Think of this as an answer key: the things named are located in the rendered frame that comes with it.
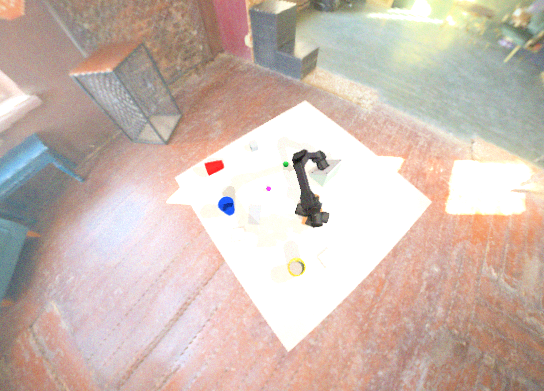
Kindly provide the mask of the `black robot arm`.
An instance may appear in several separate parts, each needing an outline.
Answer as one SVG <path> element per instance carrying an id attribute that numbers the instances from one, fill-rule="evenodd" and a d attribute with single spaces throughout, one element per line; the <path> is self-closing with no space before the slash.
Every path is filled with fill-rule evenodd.
<path id="1" fill-rule="evenodd" d="M 322 204 L 319 200 L 319 196 L 315 196 L 315 194 L 311 191 L 305 165 L 311 159 L 312 162 L 317 163 L 316 165 L 318 169 L 324 170 L 330 165 L 325 159 L 327 156 L 325 152 L 320 149 L 316 150 L 315 152 L 309 152 L 307 149 L 303 149 L 294 153 L 293 155 L 293 168 L 296 171 L 301 190 L 300 204 L 305 214 L 308 215 L 305 224 L 311 228 L 323 226 L 322 215 L 320 213 Z"/>

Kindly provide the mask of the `blue cup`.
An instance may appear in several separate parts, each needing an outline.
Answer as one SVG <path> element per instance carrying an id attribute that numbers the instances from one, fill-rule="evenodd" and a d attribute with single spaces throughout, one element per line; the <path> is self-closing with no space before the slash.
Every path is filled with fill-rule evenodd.
<path id="1" fill-rule="evenodd" d="M 218 203 L 218 207 L 226 215 L 231 216 L 234 214 L 234 203 L 230 197 L 223 197 Z"/>

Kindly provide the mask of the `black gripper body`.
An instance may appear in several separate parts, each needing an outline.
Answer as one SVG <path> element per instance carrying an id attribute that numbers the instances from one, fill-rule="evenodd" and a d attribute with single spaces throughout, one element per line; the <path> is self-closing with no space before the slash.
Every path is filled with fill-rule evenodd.
<path id="1" fill-rule="evenodd" d="M 324 211 L 323 211 L 323 212 L 320 212 L 320 213 L 321 213 L 321 215 L 322 215 L 322 223 L 327 223 L 328 220 L 329 220 L 330 214 L 327 213 L 327 212 L 324 212 Z M 299 215 L 299 216 L 301 216 L 301 215 L 304 215 L 304 216 L 305 216 L 305 215 L 306 215 L 305 212 L 304 212 L 304 210 L 303 210 L 303 208 L 301 207 L 301 204 L 300 204 L 300 203 L 297 204 L 297 207 L 296 207 L 296 210 L 295 210 L 295 214 L 296 214 L 296 215 Z"/>

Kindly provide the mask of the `yellow cup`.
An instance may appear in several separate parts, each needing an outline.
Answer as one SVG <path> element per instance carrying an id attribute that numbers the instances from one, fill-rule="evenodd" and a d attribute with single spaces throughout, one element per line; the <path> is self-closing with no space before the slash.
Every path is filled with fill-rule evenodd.
<path id="1" fill-rule="evenodd" d="M 289 263 L 290 275 L 299 276 L 305 272 L 305 263 L 302 259 L 293 259 Z"/>

